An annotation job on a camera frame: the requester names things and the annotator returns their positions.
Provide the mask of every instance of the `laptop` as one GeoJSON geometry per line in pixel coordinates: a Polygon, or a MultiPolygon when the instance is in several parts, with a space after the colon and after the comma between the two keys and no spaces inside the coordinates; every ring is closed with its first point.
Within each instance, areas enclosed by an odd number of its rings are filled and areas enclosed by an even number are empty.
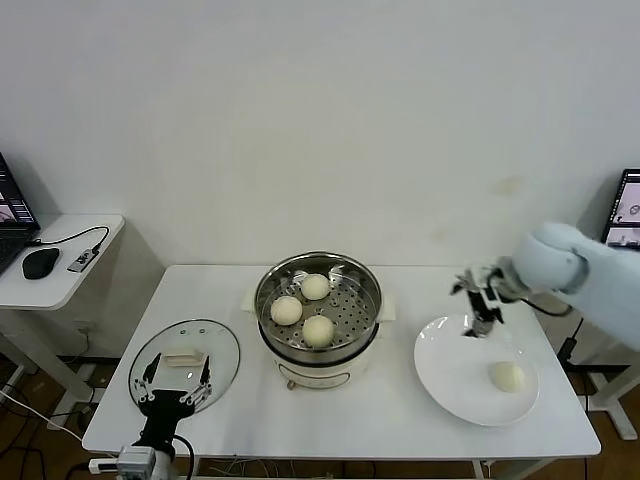
{"type": "Polygon", "coordinates": [[[622,172],[601,241],[612,248],[640,251],[640,169],[622,172]]]}
{"type": "Polygon", "coordinates": [[[40,225],[0,153],[0,273],[39,231],[40,225]]]}

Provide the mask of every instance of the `pot handle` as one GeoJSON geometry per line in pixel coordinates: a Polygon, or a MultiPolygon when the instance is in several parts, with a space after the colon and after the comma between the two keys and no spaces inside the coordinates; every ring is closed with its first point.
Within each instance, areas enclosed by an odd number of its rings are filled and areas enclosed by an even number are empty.
{"type": "Polygon", "coordinates": [[[380,306],[380,314],[378,315],[378,336],[387,338],[391,332],[391,326],[396,320],[396,299],[393,295],[384,293],[382,295],[382,305],[380,306]]]}
{"type": "Polygon", "coordinates": [[[240,309],[243,312],[256,313],[255,309],[253,308],[253,299],[255,298],[255,295],[256,295],[255,288],[250,288],[244,294],[244,298],[242,299],[242,305],[240,306],[240,309]]]}

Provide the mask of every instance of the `power cord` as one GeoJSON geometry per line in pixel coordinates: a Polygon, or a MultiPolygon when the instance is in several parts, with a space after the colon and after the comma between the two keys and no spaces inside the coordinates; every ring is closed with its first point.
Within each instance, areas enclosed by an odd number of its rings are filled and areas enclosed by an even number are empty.
{"type": "Polygon", "coordinates": [[[562,312],[550,312],[548,310],[545,310],[542,307],[539,307],[535,303],[532,303],[531,301],[527,300],[526,298],[521,298],[520,301],[522,303],[526,303],[527,305],[529,305],[534,310],[537,310],[540,313],[544,313],[545,315],[549,315],[550,317],[566,317],[571,312],[573,312],[573,307],[571,305],[568,305],[567,308],[565,310],[563,310],[562,312]]]}
{"type": "Polygon", "coordinates": [[[89,471],[89,462],[81,462],[71,467],[64,478],[65,480],[71,480],[71,477],[73,477],[73,474],[75,472],[88,472],[88,471],[89,471]]]}
{"type": "Polygon", "coordinates": [[[189,440],[187,440],[184,437],[181,437],[180,435],[173,435],[174,440],[178,440],[180,443],[182,443],[185,447],[187,447],[187,450],[189,450],[189,473],[187,473],[187,478],[186,480],[191,480],[191,477],[193,475],[193,467],[196,463],[196,456],[193,453],[193,447],[191,446],[191,444],[189,443],[189,440]]]}
{"type": "Polygon", "coordinates": [[[84,341],[85,341],[84,350],[82,350],[82,352],[80,352],[78,355],[73,357],[71,360],[67,360],[66,362],[62,362],[65,365],[69,365],[70,363],[75,362],[77,359],[79,359],[81,356],[86,354],[91,349],[91,341],[89,340],[89,332],[84,331],[84,332],[80,332],[80,333],[82,333],[84,335],[84,341]]]}
{"type": "MultiPolygon", "coordinates": [[[[4,383],[4,382],[0,382],[0,385],[3,386],[3,388],[9,387],[11,389],[13,389],[18,395],[20,395],[26,404],[29,404],[29,399],[27,398],[27,396],[18,388],[14,387],[13,385],[10,385],[8,383],[4,383]]],[[[22,458],[22,466],[20,468],[20,479],[22,479],[24,477],[24,468],[25,468],[25,464],[26,464],[26,458],[29,455],[29,453],[37,453],[38,457],[40,459],[40,475],[42,477],[42,480],[47,480],[47,474],[46,474],[46,468],[45,468],[45,461],[44,461],[44,454],[42,453],[42,450],[38,449],[38,448],[31,448],[31,443],[33,440],[34,435],[32,434],[32,438],[29,441],[29,443],[27,444],[26,447],[16,447],[14,446],[15,443],[18,441],[18,439],[22,436],[22,433],[25,431],[28,423],[29,423],[29,419],[31,418],[36,418],[31,414],[27,414],[27,415],[23,415],[23,414],[19,414],[18,412],[8,408],[6,405],[2,404],[3,408],[5,410],[7,410],[9,413],[16,415],[18,417],[22,417],[24,418],[24,423],[22,424],[22,426],[20,427],[20,430],[18,431],[18,434],[13,437],[13,439],[11,440],[11,442],[9,442],[9,445],[7,445],[6,448],[4,448],[1,452],[0,452],[0,458],[4,457],[4,455],[11,451],[11,450],[20,450],[20,451],[24,451],[24,456],[22,458]]]]}
{"type": "MultiPolygon", "coordinates": [[[[26,402],[26,396],[24,395],[24,393],[22,393],[20,390],[18,390],[16,387],[14,387],[13,385],[10,385],[8,383],[3,383],[0,382],[0,385],[2,385],[3,387],[11,387],[13,390],[15,390],[17,393],[19,393],[24,399],[25,399],[25,403],[29,406],[31,406],[28,402],[26,402]]],[[[96,389],[91,387],[92,391],[91,391],[91,397],[89,398],[89,401],[87,403],[91,403],[93,402],[93,398],[95,397],[96,394],[96,389]]],[[[0,407],[4,408],[5,410],[7,410],[9,413],[11,413],[12,415],[15,415],[17,417],[22,417],[22,418],[35,418],[33,415],[27,414],[24,415],[22,413],[16,412],[15,410],[12,410],[11,408],[7,407],[4,403],[0,403],[0,407]]],[[[65,413],[56,413],[54,415],[49,415],[49,418],[54,418],[54,417],[70,417],[72,415],[78,415],[81,413],[86,413],[86,408],[83,408],[82,410],[73,410],[71,412],[65,412],[65,413]]]]}
{"type": "Polygon", "coordinates": [[[25,408],[27,410],[29,410],[30,412],[35,413],[38,417],[40,417],[42,420],[44,420],[47,423],[50,423],[51,425],[54,425],[56,428],[59,428],[60,430],[67,432],[69,435],[71,435],[73,438],[75,438],[76,440],[78,440],[80,443],[82,443],[82,439],[76,435],[75,433],[73,433],[71,430],[69,430],[68,428],[65,428],[63,426],[57,425],[55,423],[53,423],[50,419],[48,419],[47,417],[45,417],[44,415],[42,415],[40,412],[38,412],[37,410],[31,408],[30,406],[25,405],[22,402],[19,402],[18,400],[16,400],[15,398],[13,398],[11,395],[8,395],[6,393],[4,393],[2,390],[0,390],[0,395],[2,395],[3,397],[11,400],[13,403],[15,403],[16,405],[20,405],[22,408],[25,408]]]}
{"type": "MultiPolygon", "coordinates": [[[[489,275],[487,275],[487,285],[491,288],[493,288],[493,284],[492,284],[492,280],[494,278],[504,278],[503,273],[500,271],[499,268],[494,268],[491,273],[489,273],[489,275]]],[[[536,305],[535,303],[533,303],[532,301],[530,301],[527,298],[524,297],[520,297],[518,299],[514,299],[511,302],[507,302],[507,303],[513,303],[514,301],[520,300],[522,303],[525,303],[527,305],[529,305],[531,308],[533,308],[534,310],[537,310],[540,313],[544,313],[545,315],[548,315],[550,317],[566,317],[567,315],[569,315],[571,312],[573,312],[573,307],[571,305],[567,305],[567,308],[564,309],[561,312],[550,312],[549,310],[545,310],[542,307],[539,307],[538,305],[536,305]]]]}
{"type": "Polygon", "coordinates": [[[581,317],[580,322],[578,322],[578,326],[573,332],[573,335],[571,335],[570,337],[567,337],[564,340],[564,342],[562,342],[562,346],[560,347],[560,350],[558,350],[558,355],[557,355],[558,361],[560,362],[560,365],[562,365],[562,368],[564,368],[565,370],[567,365],[569,364],[569,360],[571,359],[571,354],[573,353],[573,349],[576,348],[576,345],[578,344],[578,341],[576,340],[576,335],[578,335],[578,332],[582,328],[583,323],[584,323],[584,317],[581,317]]]}

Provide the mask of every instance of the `black cable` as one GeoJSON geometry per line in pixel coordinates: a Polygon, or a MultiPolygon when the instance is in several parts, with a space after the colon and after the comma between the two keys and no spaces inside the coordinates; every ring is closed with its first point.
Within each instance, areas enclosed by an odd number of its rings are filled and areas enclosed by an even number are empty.
{"type": "Polygon", "coordinates": [[[24,479],[24,471],[27,466],[27,458],[29,458],[29,453],[31,452],[37,452],[40,455],[40,470],[42,474],[42,480],[47,480],[47,475],[45,473],[45,466],[44,466],[44,455],[40,449],[31,448],[31,444],[33,443],[33,440],[36,438],[36,434],[38,433],[39,428],[40,428],[40,422],[38,422],[36,424],[36,428],[33,429],[33,432],[29,437],[29,441],[27,442],[26,447],[14,447],[16,450],[24,450],[24,455],[22,456],[22,465],[20,466],[20,480],[24,479]]]}
{"type": "Polygon", "coordinates": [[[67,476],[64,478],[65,480],[71,480],[71,477],[73,477],[73,474],[75,472],[88,472],[88,471],[89,471],[89,462],[78,463],[69,469],[69,471],[67,472],[67,476]]]}
{"type": "MultiPolygon", "coordinates": [[[[10,387],[10,388],[12,388],[16,393],[18,393],[18,394],[22,397],[22,399],[24,400],[24,404],[25,404],[25,405],[31,406],[31,405],[29,405],[29,399],[27,399],[27,396],[26,396],[24,393],[22,393],[22,391],[20,391],[19,389],[17,389],[17,388],[16,388],[16,387],[14,387],[13,385],[9,385],[8,383],[0,382],[0,385],[2,385],[3,387],[10,387]]],[[[2,403],[2,406],[3,406],[4,408],[6,408],[6,409],[7,409],[7,411],[9,411],[9,412],[11,412],[11,413],[14,413],[14,414],[17,414],[16,412],[12,412],[12,410],[11,410],[10,408],[8,408],[8,407],[4,404],[4,402],[2,403]]],[[[1,459],[2,457],[4,457],[4,456],[7,454],[7,452],[8,452],[9,450],[11,450],[11,449],[13,448],[13,445],[18,441],[18,438],[20,438],[20,436],[22,435],[22,432],[24,432],[24,429],[25,429],[25,428],[27,428],[27,423],[29,422],[29,415],[19,415],[19,416],[21,416],[21,417],[23,417],[23,418],[24,418],[24,423],[23,423],[23,424],[22,424],[22,426],[20,427],[20,430],[18,431],[18,434],[17,434],[15,437],[13,437],[13,439],[9,442],[9,444],[8,444],[4,449],[2,449],[2,450],[0,451],[0,459],[1,459]]]]}
{"type": "Polygon", "coordinates": [[[187,440],[184,437],[181,437],[180,435],[175,435],[174,434],[173,438],[175,440],[178,440],[179,442],[183,443],[184,446],[187,447],[187,450],[189,450],[189,473],[187,474],[186,480],[191,480],[191,476],[193,475],[193,467],[194,467],[195,461],[196,461],[196,456],[193,453],[193,447],[189,443],[189,440],[187,440]]]}
{"type": "MultiPolygon", "coordinates": [[[[42,450],[40,450],[39,448],[27,448],[27,447],[12,447],[11,450],[24,450],[25,452],[24,458],[26,458],[26,456],[31,452],[37,453],[38,457],[40,458],[40,476],[42,477],[42,480],[47,480],[47,472],[46,472],[46,467],[44,463],[44,454],[42,453],[42,450]]],[[[25,465],[25,461],[23,460],[22,467],[20,468],[20,480],[24,478],[23,477],[24,465],[25,465]]]]}
{"type": "Polygon", "coordinates": [[[548,310],[545,310],[542,307],[537,306],[535,303],[530,302],[529,300],[527,300],[526,298],[521,298],[520,299],[523,303],[526,303],[527,305],[529,305],[531,308],[533,308],[534,310],[539,311],[540,313],[544,313],[545,315],[549,315],[550,317],[566,317],[567,315],[569,315],[571,312],[573,312],[573,307],[571,305],[567,306],[567,308],[565,310],[563,310],[562,312],[550,312],[548,310]]]}
{"type": "Polygon", "coordinates": [[[77,359],[79,359],[81,356],[83,356],[85,353],[87,353],[89,350],[91,350],[91,340],[89,340],[89,332],[84,331],[84,332],[80,332],[84,335],[84,350],[82,350],[82,352],[80,352],[78,355],[76,355],[75,357],[73,357],[71,360],[66,360],[62,363],[64,363],[65,365],[69,365],[70,363],[75,362],[77,359]]]}
{"type": "Polygon", "coordinates": [[[36,240],[32,240],[30,242],[25,243],[25,247],[44,247],[47,245],[58,245],[60,243],[68,242],[69,240],[73,240],[74,238],[78,238],[79,236],[84,235],[85,233],[93,232],[94,230],[106,230],[105,234],[102,236],[100,241],[96,243],[95,246],[91,249],[93,250],[94,253],[98,253],[98,251],[100,250],[100,246],[102,245],[102,242],[104,242],[105,239],[109,236],[109,231],[110,231],[109,227],[104,225],[87,228],[86,230],[83,230],[80,233],[76,233],[75,235],[71,235],[70,237],[62,238],[60,240],[55,240],[53,242],[43,242],[41,239],[37,238],[36,240]]]}
{"type": "MultiPolygon", "coordinates": [[[[29,403],[29,399],[27,398],[27,396],[18,388],[14,387],[13,385],[10,385],[8,383],[4,383],[4,382],[0,382],[0,385],[2,385],[2,387],[9,387],[12,390],[14,390],[20,397],[21,400],[24,401],[24,404],[27,406],[31,406],[31,404],[29,403]]],[[[11,442],[9,442],[9,445],[7,445],[1,452],[0,452],[0,458],[4,457],[4,455],[7,454],[7,452],[11,451],[11,450],[21,450],[24,451],[24,457],[23,457],[23,461],[22,461],[22,467],[20,469],[20,478],[22,479],[24,476],[24,466],[26,463],[26,457],[29,455],[29,453],[35,452],[38,454],[38,456],[40,457],[40,471],[41,471],[41,475],[42,475],[42,480],[46,480],[47,476],[45,473],[45,462],[44,462],[44,454],[42,453],[42,451],[40,449],[37,448],[31,448],[31,441],[29,442],[29,444],[26,447],[16,447],[14,446],[15,443],[18,441],[18,439],[22,436],[22,433],[25,431],[25,429],[27,428],[27,424],[29,423],[29,419],[30,418],[38,418],[36,415],[34,415],[33,413],[28,412],[27,415],[23,415],[21,413],[18,413],[12,409],[10,409],[9,407],[7,407],[4,402],[2,403],[2,406],[11,414],[16,415],[18,417],[22,417],[24,418],[24,423],[22,424],[22,426],[20,427],[20,430],[18,431],[18,434],[11,440],[11,442]]]]}
{"type": "MultiPolygon", "coordinates": [[[[25,399],[25,400],[27,399],[27,397],[25,396],[25,394],[24,394],[24,393],[22,393],[22,392],[21,392],[20,390],[18,390],[17,388],[15,388],[13,385],[9,385],[8,383],[0,382],[0,386],[3,386],[3,387],[7,387],[7,386],[8,386],[8,387],[11,387],[11,388],[13,388],[16,392],[18,392],[18,393],[22,396],[22,398],[23,398],[23,399],[25,399]]],[[[91,397],[89,398],[89,401],[88,401],[87,403],[91,403],[91,402],[93,401],[93,398],[95,397],[95,394],[96,394],[96,389],[95,389],[95,387],[91,387],[91,388],[92,388],[92,390],[91,390],[91,397]]],[[[28,406],[31,406],[27,401],[25,401],[24,403],[25,403],[26,405],[28,405],[28,406]]],[[[23,414],[23,413],[18,413],[18,412],[16,412],[15,410],[12,410],[11,408],[9,408],[9,407],[4,403],[4,402],[3,402],[3,403],[0,403],[0,407],[1,407],[1,408],[4,408],[5,410],[7,410],[7,411],[8,411],[9,413],[11,413],[12,415],[15,415],[16,417],[22,417],[22,418],[40,418],[40,417],[38,417],[37,415],[34,415],[34,414],[33,414],[33,413],[31,413],[31,412],[28,412],[26,415],[25,415],[25,414],[23,414]]],[[[56,413],[56,414],[54,414],[54,415],[49,415],[49,416],[47,416],[47,418],[64,417],[64,416],[71,416],[71,415],[78,415],[78,414],[80,414],[80,413],[85,413],[85,409],[86,409],[86,408],[87,408],[87,407],[83,408],[82,410],[72,410],[72,411],[70,411],[70,412],[65,412],[65,413],[56,413]]]]}
{"type": "Polygon", "coordinates": [[[578,323],[575,332],[573,332],[573,335],[571,335],[571,338],[573,338],[574,340],[576,339],[576,335],[580,331],[580,327],[582,327],[582,322],[584,322],[584,317],[580,317],[580,323],[578,323]]]}

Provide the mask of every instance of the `table leg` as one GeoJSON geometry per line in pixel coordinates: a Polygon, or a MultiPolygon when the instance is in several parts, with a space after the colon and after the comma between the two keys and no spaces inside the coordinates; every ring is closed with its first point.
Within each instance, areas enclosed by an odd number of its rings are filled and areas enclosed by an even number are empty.
{"type": "Polygon", "coordinates": [[[0,321],[0,333],[79,401],[88,401],[91,387],[58,359],[28,322],[20,320],[7,315],[0,321]]]}
{"type": "Polygon", "coordinates": [[[510,462],[509,468],[496,476],[496,480],[523,480],[533,472],[540,470],[542,467],[546,467],[554,460],[555,458],[542,458],[540,460],[513,460],[510,462]]]}
{"type": "Polygon", "coordinates": [[[195,456],[195,458],[193,459],[193,476],[197,477],[198,476],[198,472],[200,471],[200,458],[199,456],[195,456]]]}
{"type": "MultiPolygon", "coordinates": [[[[92,363],[84,364],[78,369],[78,376],[82,380],[89,380],[91,374],[95,370],[96,366],[92,363]]],[[[106,388],[96,388],[91,397],[91,403],[100,403],[102,396],[104,395],[106,388]]],[[[82,399],[77,398],[72,392],[67,391],[63,395],[62,399],[53,411],[51,418],[52,423],[47,424],[49,430],[60,430],[59,427],[63,427],[69,415],[62,415],[63,413],[73,412],[75,410],[76,403],[82,402],[82,399]]]]}
{"type": "MultiPolygon", "coordinates": [[[[607,382],[601,373],[589,373],[589,378],[598,390],[597,393],[589,396],[589,411],[607,412],[620,438],[637,440],[638,434],[622,408],[620,397],[640,383],[640,362],[632,364],[611,382],[607,382]]],[[[580,396],[580,403],[583,408],[586,408],[584,395],[580,396]]]]}
{"type": "Polygon", "coordinates": [[[38,370],[38,366],[33,363],[29,357],[16,348],[13,343],[7,340],[4,335],[0,335],[0,353],[16,365],[22,365],[24,367],[24,373],[33,375],[38,370]]]}
{"type": "Polygon", "coordinates": [[[473,465],[473,473],[477,480],[484,480],[484,472],[482,471],[482,464],[480,460],[471,460],[473,465]]]}
{"type": "MultiPolygon", "coordinates": [[[[6,385],[2,389],[2,392],[13,398],[16,398],[16,391],[11,387],[15,387],[16,383],[20,381],[20,379],[22,378],[22,375],[24,374],[25,374],[24,367],[22,365],[18,365],[18,368],[16,368],[16,370],[13,372],[9,380],[7,380],[6,385]]],[[[4,395],[0,396],[0,405],[2,405],[6,399],[7,398],[4,395]]]]}

